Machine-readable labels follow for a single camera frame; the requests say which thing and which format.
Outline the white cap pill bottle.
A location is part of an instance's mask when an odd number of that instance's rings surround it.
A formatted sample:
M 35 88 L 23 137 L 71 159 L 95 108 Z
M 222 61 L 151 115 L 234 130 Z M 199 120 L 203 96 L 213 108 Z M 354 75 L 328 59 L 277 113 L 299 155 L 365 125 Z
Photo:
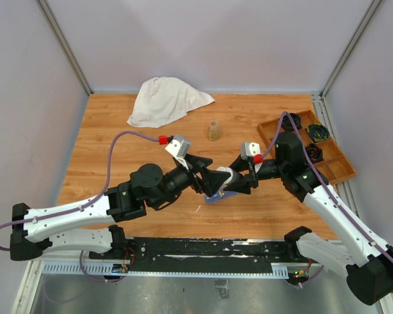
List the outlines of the white cap pill bottle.
M 230 167 L 218 167 L 217 171 L 229 174 L 229 177 L 223 182 L 221 186 L 222 188 L 225 188 L 226 186 L 235 183 L 236 181 L 243 178 L 243 174 L 231 169 Z

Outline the blue weekly pill organizer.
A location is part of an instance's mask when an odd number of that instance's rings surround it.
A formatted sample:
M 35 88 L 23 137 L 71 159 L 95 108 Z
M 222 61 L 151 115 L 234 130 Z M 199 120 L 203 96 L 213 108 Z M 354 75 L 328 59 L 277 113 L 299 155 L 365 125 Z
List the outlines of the blue weekly pill organizer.
M 221 197 L 219 195 L 220 192 L 225 193 L 225 195 L 223 197 Z M 204 195 L 204 200 L 205 200 L 206 204 L 210 205 L 210 204 L 218 203 L 222 200 L 226 200 L 226 199 L 231 198 L 233 196 L 236 196 L 237 194 L 238 194 L 237 192 L 219 190 L 213 196 L 209 197 L 207 195 Z

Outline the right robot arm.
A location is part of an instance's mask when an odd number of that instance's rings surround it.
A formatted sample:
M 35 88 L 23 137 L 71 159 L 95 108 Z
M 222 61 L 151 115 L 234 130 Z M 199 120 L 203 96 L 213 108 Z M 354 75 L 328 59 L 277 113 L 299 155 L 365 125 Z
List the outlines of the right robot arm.
M 316 212 L 343 243 L 338 247 L 302 226 L 285 235 L 285 257 L 292 262 L 310 258 L 338 273 L 366 305 L 393 293 L 393 246 L 346 206 L 313 166 L 296 134 L 279 133 L 274 149 L 275 157 L 266 160 L 259 144 L 244 143 L 240 156 L 226 168 L 233 176 L 225 181 L 226 190 L 250 194 L 261 180 L 279 178 L 284 188 Z

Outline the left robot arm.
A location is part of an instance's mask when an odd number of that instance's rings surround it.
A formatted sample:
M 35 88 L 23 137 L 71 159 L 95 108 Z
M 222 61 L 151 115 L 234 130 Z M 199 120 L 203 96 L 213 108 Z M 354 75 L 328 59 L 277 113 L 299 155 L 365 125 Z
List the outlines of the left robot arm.
M 77 249 L 107 253 L 114 259 L 123 257 L 127 242 L 118 232 L 107 230 L 99 238 L 87 235 L 85 226 L 143 217 L 148 207 L 158 211 L 173 204 L 187 188 L 212 196 L 231 178 L 229 171 L 209 169 L 212 164 L 209 158 L 188 154 L 185 163 L 177 162 L 167 173 L 157 164 L 145 164 L 130 174 L 129 181 L 74 203 L 42 209 L 30 208 L 25 203 L 14 205 L 11 260 L 33 260 L 46 250 Z

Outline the clear glass pill bottle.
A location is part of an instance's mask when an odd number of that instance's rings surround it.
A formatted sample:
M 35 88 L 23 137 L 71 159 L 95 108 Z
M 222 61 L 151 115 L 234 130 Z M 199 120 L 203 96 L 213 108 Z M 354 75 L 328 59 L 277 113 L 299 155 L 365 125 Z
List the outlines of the clear glass pill bottle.
M 208 126 L 208 139 L 210 141 L 217 141 L 221 137 L 221 127 L 217 120 L 213 120 Z

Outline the black cup far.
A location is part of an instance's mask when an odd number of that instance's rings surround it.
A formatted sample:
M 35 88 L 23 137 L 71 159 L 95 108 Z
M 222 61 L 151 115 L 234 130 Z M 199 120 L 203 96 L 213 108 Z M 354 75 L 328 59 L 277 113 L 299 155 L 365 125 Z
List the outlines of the black cup far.
M 288 117 L 287 114 L 284 115 L 281 123 L 281 127 L 284 131 L 294 131 L 294 126 L 296 127 L 297 130 L 302 129 L 301 125 L 301 118 L 298 114 L 295 113 L 290 113 L 291 119 Z

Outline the white cloth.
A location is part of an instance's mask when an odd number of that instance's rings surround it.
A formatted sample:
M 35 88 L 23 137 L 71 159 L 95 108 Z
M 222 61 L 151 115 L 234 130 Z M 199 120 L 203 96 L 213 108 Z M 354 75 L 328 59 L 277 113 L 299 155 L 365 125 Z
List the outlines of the white cloth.
M 214 102 L 210 94 L 178 78 L 154 77 L 142 84 L 127 123 L 135 128 L 161 128 Z

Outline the green black cup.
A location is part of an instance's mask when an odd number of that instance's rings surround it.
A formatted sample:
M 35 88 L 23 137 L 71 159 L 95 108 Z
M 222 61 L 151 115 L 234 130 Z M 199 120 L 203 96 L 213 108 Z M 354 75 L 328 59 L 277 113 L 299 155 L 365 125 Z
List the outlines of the green black cup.
M 306 132 L 314 143 L 320 143 L 330 139 L 330 132 L 321 124 L 310 124 L 306 128 Z

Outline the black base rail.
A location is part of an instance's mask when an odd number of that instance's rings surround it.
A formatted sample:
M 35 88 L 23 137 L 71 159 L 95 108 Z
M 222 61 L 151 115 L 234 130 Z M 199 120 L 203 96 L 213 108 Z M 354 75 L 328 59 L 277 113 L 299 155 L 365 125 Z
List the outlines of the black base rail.
M 75 253 L 46 260 L 47 275 L 125 277 L 259 278 L 304 283 L 321 271 L 317 262 L 294 257 L 282 240 L 135 237 L 119 253 Z

